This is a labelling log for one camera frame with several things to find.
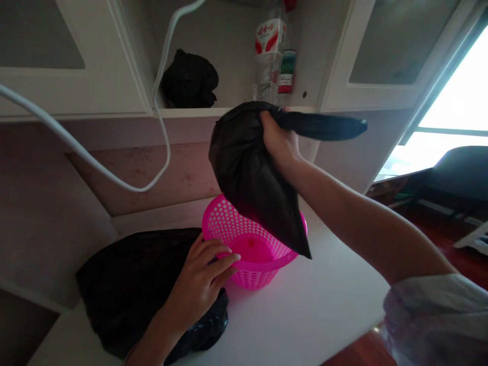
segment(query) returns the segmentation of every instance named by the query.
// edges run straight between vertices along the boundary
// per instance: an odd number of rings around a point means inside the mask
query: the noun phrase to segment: black plastic bag
[[[298,209],[298,195],[275,169],[263,141],[259,112],[268,110],[278,125],[323,141],[352,139],[364,120],[284,112],[265,102],[246,102],[217,121],[208,158],[224,196],[239,213],[256,221],[290,249],[312,258]]]
[[[202,56],[176,51],[163,74],[163,94],[176,108],[209,108],[217,100],[212,93],[219,85],[217,71]]]
[[[124,359],[164,305],[199,228],[133,234],[100,250],[76,273],[91,326],[103,348]],[[165,361],[207,350],[224,333],[229,299],[222,289],[210,310]]]

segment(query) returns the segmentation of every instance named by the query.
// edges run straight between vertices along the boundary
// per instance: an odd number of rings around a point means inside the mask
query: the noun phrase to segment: window
[[[488,145],[487,65],[488,27],[459,64],[406,145],[431,141],[439,147],[445,145],[447,150],[472,143]]]
[[[455,147],[488,146],[487,24],[488,10],[468,36],[471,40],[462,46],[465,51],[458,52],[461,55],[451,62],[454,66],[444,73],[451,76],[444,85],[441,79],[440,86],[435,86],[430,105],[427,100],[380,174],[401,175],[433,167]]]

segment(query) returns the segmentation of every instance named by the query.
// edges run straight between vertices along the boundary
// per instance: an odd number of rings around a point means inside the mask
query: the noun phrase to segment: window frame
[[[488,131],[419,127],[419,124],[422,122],[426,113],[428,112],[432,104],[435,102],[442,89],[444,89],[444,87],[450,80],[451,76],[458,68],[459,64],[464,60],[466,54],[470,51],[471,47],[478,40],[481,33],[487,27],[488,27],[488,7],[486,7],[485,10],[482,12],[480,18],[473,25],[468,35],[466,36],[462,44],[459,46],[459,49],[456,51],[452,59],[449,61],[449,64],[446,66],[441,76],[437,80],[436,84],[433,86],[425,102],[419,108],[412,122],[410,123],[405,133],[403,134],[402,138],[400,139],[398,145],[403,145],[403,146],[406,145],[408,140],[410,140],[410,138],[415,132],[488,137]]]

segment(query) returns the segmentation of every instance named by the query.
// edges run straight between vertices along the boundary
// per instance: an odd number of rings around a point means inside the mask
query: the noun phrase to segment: bottle label
[[[256,28],[256,54],[283,52],[286,24],[280,18],[270,19]]]
[[[293,73],[295,72],[296,51],[283,52],[281,75],[278,80],[278,93],[291,93],[293,87]]]

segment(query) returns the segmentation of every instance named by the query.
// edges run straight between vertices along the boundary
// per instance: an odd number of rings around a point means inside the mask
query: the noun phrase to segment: sleeve
[[[401,281],[383,308],[383,337],[399,366],[488,364],[488,292],[464,276]]]

